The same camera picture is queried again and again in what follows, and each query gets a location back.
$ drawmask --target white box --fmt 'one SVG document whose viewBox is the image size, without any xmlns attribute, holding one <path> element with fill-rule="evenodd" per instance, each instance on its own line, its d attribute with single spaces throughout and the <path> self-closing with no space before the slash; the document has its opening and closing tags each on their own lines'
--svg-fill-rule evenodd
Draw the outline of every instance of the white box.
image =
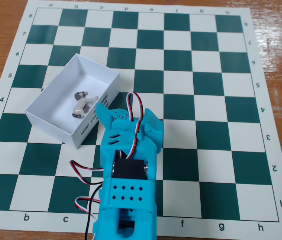
<svg viewBox="0 0 282 240">
<path fill-rule="evenodd" d="M 108 107 L 120 91 L 117 71 L 76 54 L 25 114 L 35 128 L 78 149 L 99 121 L 96 104 Z M 83 119 L 72 116 L 77 92 L 88 92 L 88 98 L 99 97 Z"/>
</svg>

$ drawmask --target figurine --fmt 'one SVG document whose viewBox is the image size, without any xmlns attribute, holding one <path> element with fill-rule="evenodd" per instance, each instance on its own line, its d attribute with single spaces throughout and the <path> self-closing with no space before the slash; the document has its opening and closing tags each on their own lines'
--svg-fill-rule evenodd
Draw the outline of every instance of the figurine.
<svg viewBox="0 0 282 240">
<path fill-rule="evenodd" d="M 96 104 L 98 96 L 94 98 L 86 98 L 89 93 L 86 91 L 77 92 L 74 97 L 77 100 L 77 105 L 73 109 L 72 116 L 76 119 L 83 119 L 89 112 L 90 108 Z"/>
</svg>

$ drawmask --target chessboard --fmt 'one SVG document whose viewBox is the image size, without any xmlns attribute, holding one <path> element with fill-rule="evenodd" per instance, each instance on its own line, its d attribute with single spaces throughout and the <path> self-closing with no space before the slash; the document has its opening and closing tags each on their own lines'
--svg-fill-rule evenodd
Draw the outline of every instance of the chessboard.
<svg viewBox="0 0 282 240">
<path fill-rule="evenodd" d="M 282 239 L 282 151 L 250 10 L 91 2 L 25 9 L 0 80 L 0 229 L 86 229 L 74 202 L 96 187 L 69 162 L 101 167 L 104 126 L 76 150 L 25 115 L 75 54 L 120 73 L 110 109 L 137 92 L 164 122 L 158 236 Z"/>
</svg>

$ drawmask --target blue robotic arm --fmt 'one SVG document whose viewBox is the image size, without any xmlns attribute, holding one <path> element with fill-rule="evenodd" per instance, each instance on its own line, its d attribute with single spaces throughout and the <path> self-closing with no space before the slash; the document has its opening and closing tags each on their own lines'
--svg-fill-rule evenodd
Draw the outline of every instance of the blue robotic arm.
<svg viewBox="0 0 282 240">
<path fill-rule="evenodd" d="M 130 152 L 138 119 L 130 121 L 126 110 L 109 110 L 101 103 L 96 114 L 106 131 L 100 146 L 104 182 L 95 239 L 155 240 L 157 154 L 163 145 L 164 123 L 146 109 L 136 150 L 131 159 L 123 159 L 118 153 Z"/>
</svg>

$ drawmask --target black cable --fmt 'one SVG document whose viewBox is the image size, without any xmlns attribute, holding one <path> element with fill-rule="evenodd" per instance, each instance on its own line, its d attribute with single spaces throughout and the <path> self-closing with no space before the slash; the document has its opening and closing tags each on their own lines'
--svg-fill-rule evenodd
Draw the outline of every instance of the black cable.
<svg viewBox="0 0 282 240">
<path fill-rule="evenodd" d="M 89 237 L 89 233 L 88 232 L 89 232 L 89 225 L 90 225 L 90 219 L 91 219 L 91 211 L 92 211 L 93 199 L 95 198 L 95 195 L 100 190 L 100 188 L 102 188 L 102 186 L 103 186 L 103 184 L 98 186 L 97 189 L 94 191 L 94 193 L 91 196 L 91 201 L 89 203 L 89 217 L 87 218 L 87 225 L 86 225 L 86 230 L 85 230 L 85 240 L 88 240 L 88 237 Z"/>
</svg>

